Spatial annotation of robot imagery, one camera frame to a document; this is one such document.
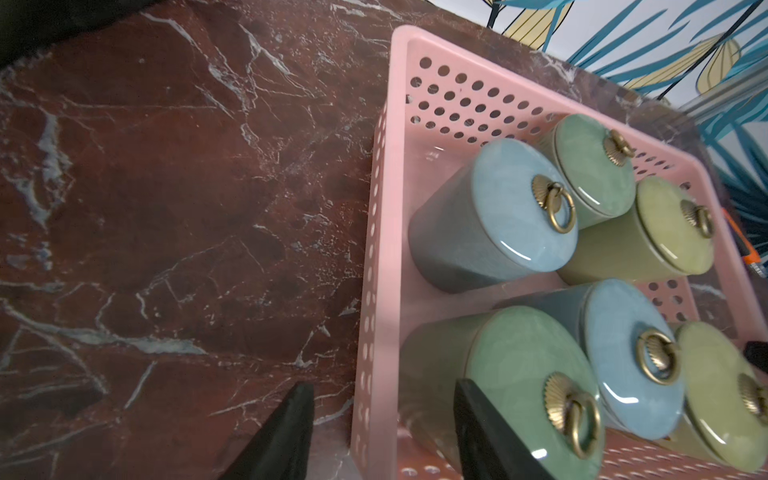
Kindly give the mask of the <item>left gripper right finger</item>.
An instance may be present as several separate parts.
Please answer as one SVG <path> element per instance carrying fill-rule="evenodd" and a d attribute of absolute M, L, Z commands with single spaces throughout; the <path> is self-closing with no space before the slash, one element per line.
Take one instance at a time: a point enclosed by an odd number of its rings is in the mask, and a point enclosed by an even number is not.
<path fill-rule="evenodd" d="M 453 410 L 464 479 L 553 479 L 474 381 L 456 381 Z"/>

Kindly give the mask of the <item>yellow-green tea canister front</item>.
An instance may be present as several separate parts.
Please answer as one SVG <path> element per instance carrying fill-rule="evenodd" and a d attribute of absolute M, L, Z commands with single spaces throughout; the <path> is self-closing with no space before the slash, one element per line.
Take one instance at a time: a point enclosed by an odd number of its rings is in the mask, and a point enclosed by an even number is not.
<path fill-rule="evenodd" d="M 736 345 L 701 321 L 673 328 L 680 347 L 684 408 L 655 443 L 700 460 L 754 473 L 767 461 L 767 388 Z"/>

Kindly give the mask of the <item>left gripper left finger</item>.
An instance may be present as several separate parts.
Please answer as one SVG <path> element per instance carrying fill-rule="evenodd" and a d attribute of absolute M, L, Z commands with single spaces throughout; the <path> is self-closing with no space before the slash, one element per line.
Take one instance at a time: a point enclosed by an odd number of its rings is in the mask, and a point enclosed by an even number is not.
<path fill-rule="evenodd" d="M 314 422 L 314 387 L 297 382 L 220 479 L 305 479 Z"/>

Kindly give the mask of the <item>blue tea canister front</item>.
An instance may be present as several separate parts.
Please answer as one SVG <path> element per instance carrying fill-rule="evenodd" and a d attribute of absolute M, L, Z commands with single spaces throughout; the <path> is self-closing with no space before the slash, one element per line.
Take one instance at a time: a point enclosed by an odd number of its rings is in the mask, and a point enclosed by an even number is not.
<path fill-rule="evenodd" d="M 608 279 L 502 300 L 558 320 L 596 376 L 609 428 L 646 440 L 667 437 L 684 407 L 683 360 L 662 314 L 638 288 Z"/>

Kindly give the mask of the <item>dark green tea canister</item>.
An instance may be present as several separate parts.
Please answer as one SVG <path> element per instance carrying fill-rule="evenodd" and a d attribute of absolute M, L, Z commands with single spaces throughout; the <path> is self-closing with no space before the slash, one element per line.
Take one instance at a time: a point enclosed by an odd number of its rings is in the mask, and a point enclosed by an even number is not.
<path fill-rule="evenodd" d="M 473 381 L 531 456 L 556 479 L 594 479 L 605 425 L 593 369 L 573 336 L 532 307 L 423 324 L 400 350 L 399 415 L 424 448 L 454 467 L 454 390 Z"/>

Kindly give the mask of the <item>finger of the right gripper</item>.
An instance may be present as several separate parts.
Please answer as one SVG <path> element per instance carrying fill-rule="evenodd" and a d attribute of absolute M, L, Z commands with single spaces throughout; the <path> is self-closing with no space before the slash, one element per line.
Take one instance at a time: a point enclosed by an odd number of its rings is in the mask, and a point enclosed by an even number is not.
<path fill-rule="evenodd" d="M 757 369 L 768 373 L 768 343 L 764 341 L 748 341 L 743 349 L 744 357 Z"/>

